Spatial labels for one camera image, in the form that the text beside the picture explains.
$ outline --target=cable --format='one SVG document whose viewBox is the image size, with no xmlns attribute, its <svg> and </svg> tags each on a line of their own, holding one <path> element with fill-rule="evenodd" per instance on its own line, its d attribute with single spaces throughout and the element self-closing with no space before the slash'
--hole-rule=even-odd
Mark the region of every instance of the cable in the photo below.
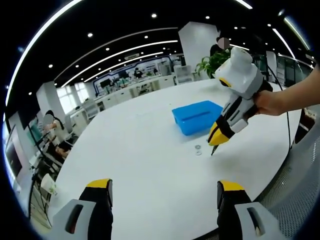
<svg viewBox="0 0 320 240">
<path fill-rule="evenodd" d="M 39 193 L 40 193 L 40 198 L 41 198 L 41 202 L 42 202 L 42 206 L 43 206 L 43 212 L 44 212 L 44 214 L 45 214 L 45 216 L 46 216 L 46 219 L 48 220 L 48 222 L 49 222 L 49 224 L 50 224 L 50 227 L 52 228 L 52 224 L 51 224 L 51 222 L 50 222 L 50 220 L 49 220 L 49 217 L 48 217 L 48 214 L 47 214 L 47 210 L 46 210 L 47 205 L 45 205 L 45 204 L 44 204 L 44 201 L 42 200 L 42 194 L 41 194 L 41 190 L 40 190 L 40 184 L 39 184 L 38 182 L 36 182 L 36 183 L 37 183 L 37 185 L 38 185 L 38 190 L 39 190 Z"/>
<path fill-rule="evenodd" d="M 272 71 L 272 69 L 269 67 L 267 62 L 266 62 L 266 66 L 271 71 L 271 73 L 272 73 L 273 77 L 275 78 L 276 83 L 279 85 L 281 91 L 283 91 L 283 88 L 282 88 L 278 78 L 276 77 L 274 71 Z M 290 122 L 289 122 L 289 113 L 288 112 L 286 112 L 286 120 L 287 120 L 287 123 L 288 123 L 289 151 L 290 151 L 290 149 L 292 148 L 292 145 L 291 145 Z"/>
</svg>

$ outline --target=mesh panel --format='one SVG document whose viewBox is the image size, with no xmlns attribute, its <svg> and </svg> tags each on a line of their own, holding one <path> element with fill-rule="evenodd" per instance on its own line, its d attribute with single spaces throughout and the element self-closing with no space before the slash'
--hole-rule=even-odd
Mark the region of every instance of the mesh panel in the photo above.
<svg viewBox="0 0 320 240">
<path fill-rule="evenodd" d="M 320 107 L 312 109 L 320 115 Z M 256 199 L 279 221 L 283 235 L 292 238 L 311 212 L 320 191 L 320 137 L 303 157 L 289 153 L 268 187 Z M 217 235 L 207 240 L 219 240 Z"/>
</svg>

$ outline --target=office room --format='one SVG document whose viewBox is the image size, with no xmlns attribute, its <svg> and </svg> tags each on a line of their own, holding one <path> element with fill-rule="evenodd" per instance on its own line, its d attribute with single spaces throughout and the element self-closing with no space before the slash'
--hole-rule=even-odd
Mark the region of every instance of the office room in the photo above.
<svg viewBox="0 0 320 240">
<path fill-rule="evenodd" d="M 2 165 L 31 239 L 306 236 L 320 71 L 303 9 L 11 5 Z"/>
</svg>

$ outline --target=black ceiling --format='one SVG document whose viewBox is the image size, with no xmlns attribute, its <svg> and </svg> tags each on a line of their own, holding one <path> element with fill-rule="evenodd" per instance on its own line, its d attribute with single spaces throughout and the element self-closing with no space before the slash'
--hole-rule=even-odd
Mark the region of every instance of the black ceiling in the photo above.
<svg viewBox="0 0 320 240">
<path fill-rule="evenodd" d="M 178 30 L 189 21 L 217 25 L 223 37 L 232 39 L 232 44 L 243 46 L 245 42 L 245 47 L 250 49 L 258 48 L 253 34 L 258 35 L 264 43 L 268 43 L 265 46 L 267 50 L 275 48 L 276 52 L 290 56 L 286 47 L 272 31 L 273 27 L 282 34 L 295 56 L 298 59 L 305 59 L 304 46 L 284 24 L 282 17 L 278 16 L 282 9 L 286 9 L 286 14 L 294 15 L 303 29 L 312 33 L 309 24 L 313 21 L 312 16 L 305 18 L 302 6 L 293 4 L 294 1 L 287 3 L 283 0 L 245 1 L 253 9 L 248 10 L 235 0 L 162 0 L 161 2 L 83 0 L 58 18 L 30 50 L 16 76 L 7 110 L 13 113 L 19 108 L 21 101 L 28 102 L 30 97 L 28 92 L 35 94 L 43 82 L 55 80 L 59 87 L 81 70 L 114 53 L 149 43 L 179 40 Z M 25 48 L 37 29 L 65 5 L 66 1 L 33 0 L 20 1 L 19 4 L 11 1 L 8 4 L 10 14 L 2 20 L 8 23 L 4 27 L 8 37 L 5 38 L 3 56 L 5 68 L 0 73 L 1 79 L 7 85 L 21 56 L 18 47 Z M 157 13 L 158 17 L 151 18 L 152 13 Z M 135 34 L 105 45 L 126 35 L 160 28 L 177 29 Z M 93 33 L 93 37 L 88 38 L 88 33 Z M 171 51 L 182 53 L 180 41 L 140 48 L 100 63 L 71 83 L 95 75 L 98 73 L 98 68 L 103 70 L 118 64 L 118 59 L 124 61 L 124 56 L 127 54 L 143 52 L 147 55 L 161 52 L 163 47 L 170 48 L 165 50 L 164 54 Z"/>
</svg>

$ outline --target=green leaves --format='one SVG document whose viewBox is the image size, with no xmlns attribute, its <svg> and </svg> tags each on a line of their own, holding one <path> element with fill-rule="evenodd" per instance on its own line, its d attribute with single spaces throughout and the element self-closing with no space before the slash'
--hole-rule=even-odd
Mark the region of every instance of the green leaves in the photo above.
<svg viewBox="0 0 320 240">
<path fill-rule="evenodd" d="M 213 56 L 205 56 L 201 59 L 195 67 L 195 71 L 200 76 L 201 71 L 205 71 L 209 78 L 213 78 L 215 71 L 230 58 L 230 51 L 228 49 L 222 52 L 216 52 Z"/>
</svg>

